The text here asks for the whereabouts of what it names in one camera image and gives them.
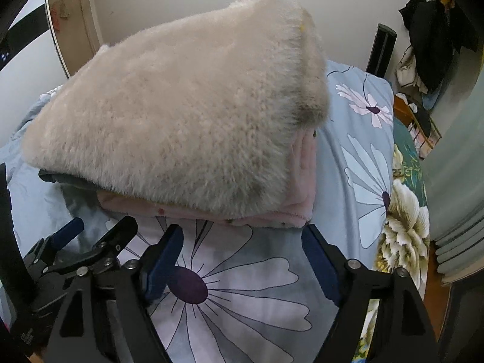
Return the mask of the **white wardrobe with black stripe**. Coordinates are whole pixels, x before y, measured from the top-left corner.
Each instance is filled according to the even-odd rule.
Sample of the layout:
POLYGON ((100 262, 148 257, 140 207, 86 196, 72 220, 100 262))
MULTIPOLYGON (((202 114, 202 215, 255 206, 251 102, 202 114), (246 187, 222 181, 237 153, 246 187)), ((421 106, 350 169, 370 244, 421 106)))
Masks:
POLYGON ((67 81, 47 11, 46 0, 28 0, 1 41, 1 144, 39 95, 67 81))

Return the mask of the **beige fuzzy cartoon sweater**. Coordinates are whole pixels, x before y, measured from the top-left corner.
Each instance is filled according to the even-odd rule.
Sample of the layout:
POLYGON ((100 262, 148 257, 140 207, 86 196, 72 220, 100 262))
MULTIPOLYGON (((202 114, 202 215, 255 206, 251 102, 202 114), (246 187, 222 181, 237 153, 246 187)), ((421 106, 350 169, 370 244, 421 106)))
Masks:
POLYGON ((29 124, 22 156, 128 198, 245 215, 286 175, 296 132, 326 120, 325 73, 306 9, 234 0, 100 48, 29 124))

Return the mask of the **pale green curtain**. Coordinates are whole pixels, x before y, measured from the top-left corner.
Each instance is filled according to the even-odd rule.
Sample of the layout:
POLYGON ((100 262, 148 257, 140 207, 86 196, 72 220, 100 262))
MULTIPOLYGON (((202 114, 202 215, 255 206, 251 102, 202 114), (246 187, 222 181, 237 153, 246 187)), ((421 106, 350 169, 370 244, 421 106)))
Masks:
POLYGON ((456 283, 483 270, 483 74, 423 171, 437 271, 456 283))

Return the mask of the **blue floral duvet cover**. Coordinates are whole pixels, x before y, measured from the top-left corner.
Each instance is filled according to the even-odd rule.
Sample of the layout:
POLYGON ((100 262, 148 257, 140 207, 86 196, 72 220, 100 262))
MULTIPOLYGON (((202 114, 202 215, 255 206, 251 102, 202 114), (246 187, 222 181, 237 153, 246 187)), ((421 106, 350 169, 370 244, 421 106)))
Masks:
MULTIPOLYGON (((329 61, 331 111, 318 129, 312 222, 346 257, 371 266, 391 197, 393 100, 390 84, 329 61)), ((89 250, 119 215, 93 192, 51 184, 21 158, 27 125, 51 94, 42 94, 1 149, 19 249, 74 217, 84 232, 67 256, 89 250)), ((175 284, 151 310, 175 362, 311 362, 331 328, 336 306, 316 279, 297 229, 229 227, 182 221, 185 244, 175 284)))

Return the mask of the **folded grey garment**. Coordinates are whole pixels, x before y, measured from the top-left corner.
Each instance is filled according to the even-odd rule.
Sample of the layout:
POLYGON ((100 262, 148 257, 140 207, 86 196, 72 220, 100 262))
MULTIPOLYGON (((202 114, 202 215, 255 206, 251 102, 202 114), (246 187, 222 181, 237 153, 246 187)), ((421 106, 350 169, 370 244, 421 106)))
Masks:
POLYGON ((98 191, 101 189, 101 187, 98 187, 98 185, 86 179, 83 179, 81 177, 54 173, 51 171, 45 171, 43 169, 40 169, 38 171, 38 177, 42 179, 42 181, 44 182, 59 183, 62 185, 71 185, 83 190, 98 191))

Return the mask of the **green floral bed sheet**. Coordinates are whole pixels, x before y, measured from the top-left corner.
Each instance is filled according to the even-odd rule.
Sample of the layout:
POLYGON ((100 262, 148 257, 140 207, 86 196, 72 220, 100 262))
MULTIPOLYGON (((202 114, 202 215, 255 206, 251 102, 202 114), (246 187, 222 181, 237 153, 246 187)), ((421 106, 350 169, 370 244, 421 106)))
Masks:
POLYGON ((393 123, 393 139, 372 142, 348 136, 347 183, 357 204, 360 246, 369 249, 370 270, 409 272, 425 295, 430 251, 427 193, 420 159, 407 128, 393 123))

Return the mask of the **folded pink garment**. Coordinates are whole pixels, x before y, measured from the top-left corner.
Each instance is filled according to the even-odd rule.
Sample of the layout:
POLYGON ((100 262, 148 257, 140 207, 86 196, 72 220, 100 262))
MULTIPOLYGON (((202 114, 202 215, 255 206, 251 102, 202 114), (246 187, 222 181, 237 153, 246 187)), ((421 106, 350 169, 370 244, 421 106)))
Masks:
POLYGON ((300 129, 289 146, 286 175, 264 187, 264 191, 245 215, 218 215, 201 210, 128 198, 98 191, 101 207, 125 215, 165 216, 186 220, 206 220, 234 226, 298 228, 312 218, 316 197, 317 132, 300 129))

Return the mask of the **wooden door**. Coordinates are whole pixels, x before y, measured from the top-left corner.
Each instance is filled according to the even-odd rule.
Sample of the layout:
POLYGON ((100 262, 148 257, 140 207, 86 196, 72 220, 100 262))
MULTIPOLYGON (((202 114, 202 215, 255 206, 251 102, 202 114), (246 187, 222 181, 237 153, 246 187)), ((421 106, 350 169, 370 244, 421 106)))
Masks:
POLYGON ((53 40, 67 76, 83 67, 103 40, 94 0, 45 0, 53 40))

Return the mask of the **black tower speaker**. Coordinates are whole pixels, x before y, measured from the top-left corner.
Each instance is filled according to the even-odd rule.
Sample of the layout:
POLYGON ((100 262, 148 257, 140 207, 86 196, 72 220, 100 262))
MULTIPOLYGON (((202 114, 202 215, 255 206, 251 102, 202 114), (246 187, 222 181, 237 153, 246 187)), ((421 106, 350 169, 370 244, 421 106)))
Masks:
POLYGON ((371 53, 368 59, 366 72, 380 78, 384 78, 391 61, 397 33, 387 25, 379 23, 375 35, 371 53))

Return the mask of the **pile of dark clothes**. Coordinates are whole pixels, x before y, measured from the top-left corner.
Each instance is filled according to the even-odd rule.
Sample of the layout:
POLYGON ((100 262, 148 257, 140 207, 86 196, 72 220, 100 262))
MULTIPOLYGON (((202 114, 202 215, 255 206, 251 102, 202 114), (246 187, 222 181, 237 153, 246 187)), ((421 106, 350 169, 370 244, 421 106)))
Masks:
POLYGON ((477 31, 455 0, 409 0, 399 13, 409 33, 409 47, 396 70, 402 87, 433 93, 456 53, 463 47, 473 52, 479 49, 477 31))

